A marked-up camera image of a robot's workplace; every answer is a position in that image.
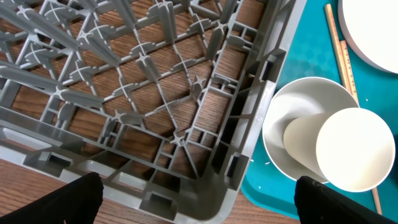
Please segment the brown wood surface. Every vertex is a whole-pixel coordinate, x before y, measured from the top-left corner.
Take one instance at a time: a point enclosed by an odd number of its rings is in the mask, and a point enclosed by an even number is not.
[[[138,18],[145,16],[149,7],[153,5],[151,0],[139,0],[131,4],[133,11]],[[214,1],[208,1],[202,4],[203,7],[212,11],[218,12]],[[242,8],[238,14],[238,21],[251,27],[257,28],[262,12],[264,10],[263,3],[256,0],[244,0]],[[177,32],[181,34],[188,29],[193,22],[192,18],[187,12],[176,16]],[[109,13],[100,15],[100,21],[103,24],[109,24],[115,27],[123,24],[118,13],[111,11]],[[77,35],[83,21],[76,21],[70,24],[72,34]],[[10,23],[0,19],[0,28],[12,33],[20,30]],[[145,27],[138,31],[141,43],[151,41],[160,42],[164,39],[159,23]],[[210,39],[211,30],[205,33],[207,41]],[[16,56],[23,45],[23,42],[16,43],[12,46],[12,51]],[[137,40],[133,34],[124,35],[118,39],[111,41],[112,49],[123,57],[137,45]],[[183,59],[200,58],[204,56],[205,49],[202,47],[201,40],[198,35],[177,43],[177,48]],[[152,52],[151,57],[158,66],[160,72],[166,72],[179,62],[173,49],[164,47],[160,50]],[[90,51],[83,53],[83,57],[87,65],[100,66],[104,65],[98,56]],[[5,56],[0,54],[0,59],[5,60]],[[243,66],[245,54],[238,52],[231,47],[225,50],[220,65],[217,69],[218,73],[226,75],[231,78],[238,79],[239,72]],[[53,61],[55,70],[59,73],[66,61],[66,58],[58,58]],[[193,80],[195,76],[200,78],[208,78],[211,73],[211,63],[209,61],[203,62],[199,65],[188,69],[189,76]],[[41,66],[31,69],[32,72],[49,77],[49,73]],[[128,83],[141,82],[146,78],[139,70],[138,66],[133,60],[121,65],[121,70]],[[160,81],[160,85],[165,93],[168,101],[175,100],[189,94],[189,86],[187,80],[184,80],[185,74],[180,72],[170,77],[164,78]],[[94,82],[98,94],[102,97],[108,96],[111,92],[119,87],[118,74],[114,68],[111,68],[100,75],[94,77]],[[70,88],[91,93],[90,89],[83,83],[78,82],[71,85]],[[134,101],[137,104],[140,113],[147,113],[154,108],[163,104],[159,92],[155,85],[147,85],[131,93]],[[40,118],[43,109],[49,97],[43,93],[31,90],[22,86],[18,95],[12,105],[12,109],[29,115],[33,118]],[[197,126],[207,129],[209,131],[218,132],[220,123],[223,120],[224,111],[228,107],[228,99],[216,94],[209,94],[205,99],[203,110],[199,114]],[[125,97],[118,97],[104,104],[107,113],[114,115],[115,109],[131,109]],[[172,108],[172,113],[177,120],[178,126],[181,130],[189,128],[193,116],[197,110],[197,105],[194,101],[187,101]],[[96,140],[100,135],[102,126],[104,125],[104,118],[87,110],[77,110],[73,120],[71,121],[68,130],[87,138]],[[144,120],[147,129],[164,136],[170,136],[174,130],[168,113],[158,113],[152,115]],[[200,138],[200,133],[193,133],[192,140],[197,141]],[[205,144],[209,147],[213,144],[213,139],[206,139]],[[150,162],[153,161],[156,154],[159,142],[151,138],[151,136],[143,133],[137,133],[133,129],[128,129],[124,135],[121,147],[123,150],[131,153],[133,156],[141,157]],[[174,151],[173,146],[166,145],[163,150],[167,153]],[[201,172],[207,162],[209,156],[208,151],[197,149],[190,146],[190,154],[193,157],[194,163]],[[90,156],[102,151],[102,149],[87,144],[83,149],[85,155]],[[167,158],[161,157],[157,165],[166,166]],[[132,169],[147,171],[145,167],[132,167]],[[179,172],[188,177],[193,177],[193,173],[189,168],[187,157],[183,150],[179,150],[176,160],[171,168],[175,172]],[[25,168],[10,164],[6,161],[0,161],[0,215],[5,215],[15,209],[18,209],[51,191],[61,187],[64,183],[46,177],[42,174],[27,170]],[[298,223],[297,220],[287,218],[283,215],[270,212],[259,207],[256,207],[249,202],[245,196],[240,192],[234,208],[226,219],[225,223]],[[143,214],[131,208],[116,204],[109,200],[105,200],[96,217],[96,223],[166,223],[163,220]]]

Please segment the gray plastic dish rack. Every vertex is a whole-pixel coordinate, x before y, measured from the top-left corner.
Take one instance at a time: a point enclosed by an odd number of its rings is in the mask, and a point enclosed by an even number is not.
[[[150,213],[175,223],[220,223],[231,211],[241,182],[261,131],[262,122],[282,70],[287,52],[299,23],[306,0],[268,0],[258,29],[236,21],[244,0],[226,0],[224,7],[215,1],[220,13],[201,6],[198,0],[171,0],[158,2],[149,8],[146,17],[137,19],[130,3],[135,0],[45,0],[37,12],[29,7],[33,0],[0,1],[0,17],[21,29],[16,34],[0,31],[0,51],[7,61],[0,61],[0,159],[40,172],[64,182],[71,182],[87,172],[94,171],[103,177],[104,197],[142,212]],[[98,17],[116,10],[124,25],[103,25]],[[177,35],[175,16],[188,12],[194,23],[185,33]],[[69,23],[76,18],[83,25],[74,38]],[[160,22],[164,41],[140,42],[138,30]],[[205,31],[213,29],[209,41]],[[109,42],[126,34],[134,34],[138,45],[129,55],[119,57]],[[176,43],[199,35],[205,50],[202,58],[183,60]],[[21,52],[14,58],[10,46],[25,40]],[[168,72],[160,73],[149,53],[171,45],[180,62]],[[246,54],[238,79],[216,72],[225,47],[229,45]],[[90,50],[102,58],[106,65],[85,65],[81,53]],[[51,60],[66,57],[60,73],[56,73]],[[135,60],[146,81],[127,83],[120,64]],[[188,68],[210,61],[213,70],[208,80],[191,80]],[[50,77],[37,75],[29,69],[43,66]],[[96,93],[93,78],[100,72],[116,68],[120,87],[110,96],[102,98]],[[190,85],[190,93],[183,98],[167,101],[159,80],[177,72],[184,72]],[[83,81],[92,94],[72,90],[69,85]],[[129,92],[155,83],[164,104],[151,112],[140,114]],[[49,96],[40,119],[34,119],[12,109],[21,85]],[[230,100],[217,133],[199,128],[196,124],[206,95],[215,93]],[[125,96],[131,110],[116,110],[111,116],[103,103]],[[171,107],[194,99],[198,105],[192,125],[181,130],[173,117]],[[68,125],[77,108],[84,108],[105,117],[106,122],[97,141],[75,134]],[[146,129],[143,119],[151,114],[167,111],[175,131],[167,137]],[[126,128],[132,128],[160,139],[161,145],[155,160],[149,162],[123,151],[119,142]],[[194,131],[201,131],[202,140],[192,142]],[[205,146],[205,136],[216,140],[213,147]],[[113,146],[107,142],[113,138]],[[93,156],[81,154],[85,143],[104,149]],[[189,178],[172,171],[170,164],[158,166],[160,156],[175,159],[176,153],[161,150],[164,144],[184,150],[195,177]],[[204,172],[199,174],[189,153],[188,144],[194,144],[210,152]],[[124,159],[121,166],[114,166],[111,157]],[[149,167],[146,176],[130,172],[133,164]],[[157,172],[173,177],[166,186],[154,181]]]

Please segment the chopstick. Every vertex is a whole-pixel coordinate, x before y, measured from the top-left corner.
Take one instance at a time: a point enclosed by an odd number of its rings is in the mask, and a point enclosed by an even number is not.
[[[333,43],[333,48],[335,50],[335,57],[338,65],[338,70],[340,73],[341,82],[343,83],[343,86],[352,94],[355,101],[359,105],[353,70],[351,68],[351,61],[349,60],[349,55],[347,50],[347,43],[345,40],[339,41],[337,28],[335,24],[335,18],[333,16],[333,11],[331,10],[330,4],[327,4],[325,6],[325,13],[329,25],[329,31]],[[377,191],[377,187],[372,189],[372,196],[373,196],[374,205],[376,206],[377,213],[382,215],[379,192]]]

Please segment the turquoise mat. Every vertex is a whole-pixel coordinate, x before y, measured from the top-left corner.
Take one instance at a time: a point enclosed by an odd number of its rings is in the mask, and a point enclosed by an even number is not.
[[[290,52],[282,70],[277,89],[302,77],[325,77],[340,81],[333,46],[326,23],[324,5],[331,3],[335,19],[337,1],[307,0]],[[377,113],[391,128],[398,139],[398,75],[385,73],[363,62],[351,49],[349,56],[358,91],[359,104]],[[243,180],[243,194],[255,205],[292,218],[298,218],[294,205],[295,182],[290,180],[270,162],[260,136],[252,162]],[[383,215],[398,222],[397,165],[394,164],[388,178],[378,187]],[[349,193],[336,189],[343,195],[376,211],[372,193]]]

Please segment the wooden floor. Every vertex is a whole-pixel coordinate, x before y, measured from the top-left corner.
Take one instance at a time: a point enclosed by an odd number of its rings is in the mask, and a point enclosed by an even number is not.
[[[135,3],[132,3],[132,8],[136,16],[141,18],[145,16],[148,8],[151,5],[153,5],[151,0],[139,0]],[[208,1],[204,3],[203,6],[210,10],[217,11],[214,1]],[[263,10],[263,3],[260,3],[256,0],[244,0],[243,6],[238,14],[238,21],[257,28]],[[116,11],[103,14],[99,17],[99,19],[103,24],[109,24],[115,27],[119,27],[123,23]],[[81,23],[82,21],[71,25],[73,35],[78,33]],[[192,23],[192,18],[190,18],[187,13],[182,13],[177,15],[176,23],[177,32],[185,32]],[[3,20],[0,20],[0,28],[12,33],[19,31],[18,28],[13,27]],[[157,23],[153,26],[139,30],[139,38],[141,42],[160,42],[163,39],[161,33],[160,24]],[[210,35],[211,30],[206,32],[207,40],[210,38]],[[125,35],[116,40],[112,40],[111,47],[120,57],[122,57],[128,54],[130,49],[137,44],[135,39],[136,38],[133,35]],[[15,55],[17,55],[21,50],[22,44],[23,43],[18,43],[12,47]],[[178,51],[182,54],[184,60],[187,58],[202,57],[204,54],[203,49],[199,51],[192,50],[193,47],[200,48],[200,46],[201,41],[199,36],[183,40],[177,44]],[[85,52],[83,56],[88,65],[100,66],[104,64],[102,60],[97,58],[96,55],[90,53],[89,51]],[[170,47],[165,47],[154,52],[151,54],[151,57],[154,59],[155,64],[159,67],[160,72],[165,72],[169,70],[172,65],[176,64],[175,54]],[[243,53],[231,48],[226,49],[223,58],[221,58],[220,66],[217,72],[220,72],[223,75],[229,76],[231,78],[238,79],[237,75],[239,75],[244,58],[245,55]],[[4,60],[5,56],[0,54],[0,59]],[[62,69],[62,65],[65,63],[65,60],[65,58],[61,58],[53,62],[53,66],[57,72]],[[121,65],[121,69],[124,74],[129,74],[126,77],[128,82],[141,82],[141,78],[145,78],[143,74],[140,73],[137,65],[133,61]],[[203,62],[192,68],[189,68],[188,71],[190,72],[190,77],[192,79],[194,79],[195,76],[207,78],[206,76],[209,76],[211,72],[211,63]],[[42,67],[36,67],[32,70],[32,72],[39,75],[49,76],[48,71]],[[94,81],[100,96],[105,97],[109,95],[113,89],[118,87],[119,83],[116,73],[117,72],[115,70],[110,69],[95,77]],[[178,78],[178,76],[179,74],[176,74],[171,76],[171,78],[165,78],[160,81],[162,87],[165,88],[165,94],[168,97],[168,100],[180,98],[181,96],[187,94],[187,91],[189,92],[189,89],[186,89],[185,85],[176,80],[176,77]],[[159,106],[157,105],[159,96],[151,95],[153,93],[151,90],[152,87],[153,86],[148,85],[143,92],[140,92],[141,90],[132,92],[132,97],[137,101],[136,103],[138,104],[138,110],[140,113],[146,113]],[[90,89],[87,89],[87,86],[83,82],[70,86],[70,88],[90,92]],[[140,96],[149,96],[149,98],[152,97],[153,100],[143,101],[142,97]],[[47,100],[48,96],[36,91],[32,91],[23,86],[18,92],[18,95],[12,105],[12,109],[38,119],[43,112]],[[209,96],[206,100],[208,103],[203,106],[205,113],[203,113],[203,115],[200,114],[200,118],[197,123],[202,128],[217,132],[220,121],[223,118],[223,110],[225,110],[229,102],[220,98],[219,96]],[[181,108],[176,108],[174,111],[174,116],[177,118],[178,125],[181,126],[182,129],[189,127],[192,116],[196,111],[196,104],[193,103],[190,105],[189,103],[190,102]],[[107,113],[114,114],[114,109],[128,109],[129,107],[125,108],[126,105],[129,105],[126,99],[119,97],[113,101],[110,101],[109,103],[106,103],[104,107]],[[89,111],[78,110],[74,115],[73,121],[71,122],[68,130],[77,134],[85,135],[87,138],[96,139],[102,130],[103,123],[103,119],[93,116],[93,114],[89,113]],[[161,135],[168,135],[173,131],[170,128],[170,120],[163,117],[161,114],[144,120],[144,123],[148,129],[153,128],[154,131],[159,132]],[[142,139],[137,139],[136,134],[129,134],[127,132],[125,140],[126,141],[122,142],[121,144],[122,147],[125,147],[125,150],[128,150],[129,147],[140,148],[141,146],[144,146],[148,148],[148,142],[141,142]],[[89,146],[87,146],[86,150],[87,153],[97,153],[97,149],[90,148]],[[151,161],[154,156],[153,152],[148,151],[131,151],[131,153],[135,153],[134,156],[141,156],[143,159],[148,159],[149,161]],[[206,158],[208,156],[207,154],[204,154],[201,150],[191,153],[193,154],[192,156],[194,157],[195,161],[205,164]],[[187,176],[191,175],[186,169],[184,169],[184,166],[187,165],[184,162],[184,155],[177,155],[175,163],[177,166],[176,172],[183,172],[183,175],[186,174]],[[10,164],[6,161],[0,161],[0,215],[5,215],[15,209],[23,207],[24,205],[31,203],[32,201],[43,197],[51,191],[61,187],[63,184],[63,182],[46,177],[42,174],[32,172],[25,168]],[[131,208],[116,204],[109,200],[105,200],[96,217],[96,223],[127,224],[166,222],[150,215],[135,211]],[[298,223],[298,221],[256,207],[249,202],[242,193],[239,193],[234,207],[225,223]]]

